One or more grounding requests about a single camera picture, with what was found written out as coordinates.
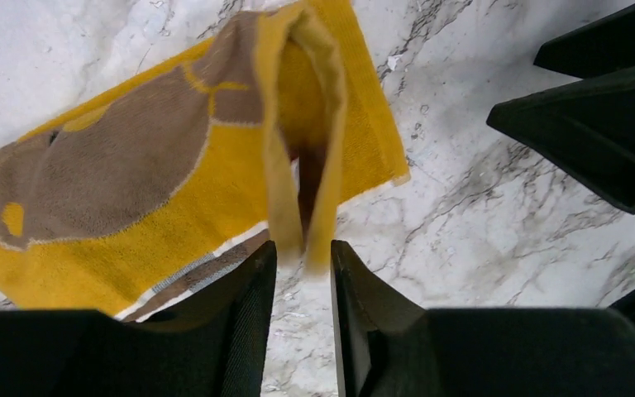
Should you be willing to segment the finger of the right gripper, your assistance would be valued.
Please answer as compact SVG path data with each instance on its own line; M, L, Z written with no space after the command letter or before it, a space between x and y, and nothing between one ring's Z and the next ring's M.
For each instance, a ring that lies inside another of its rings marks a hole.
M486 123L635 214L635 66L498 103Z
M635 4L544 43L533 64L587 79L635 66Z

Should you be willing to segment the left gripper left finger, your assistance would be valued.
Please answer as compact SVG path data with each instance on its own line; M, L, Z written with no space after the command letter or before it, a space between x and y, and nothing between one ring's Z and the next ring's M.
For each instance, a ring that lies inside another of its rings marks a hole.
M0 311L0 396L257 396L276 278L266 242L145 322Z

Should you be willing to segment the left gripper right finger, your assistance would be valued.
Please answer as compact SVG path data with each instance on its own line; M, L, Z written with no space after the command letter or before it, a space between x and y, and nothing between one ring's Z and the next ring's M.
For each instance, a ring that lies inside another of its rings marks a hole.
M613 309L425 309L332 243L342 396L635 396L635 326Z

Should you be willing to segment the brown yellow towels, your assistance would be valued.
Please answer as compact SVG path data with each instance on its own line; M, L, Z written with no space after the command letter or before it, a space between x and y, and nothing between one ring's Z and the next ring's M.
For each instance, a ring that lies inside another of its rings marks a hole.
M338 206L408 177L348 1L238 12L0 149L0 292L134 321L267 240L320 275Z

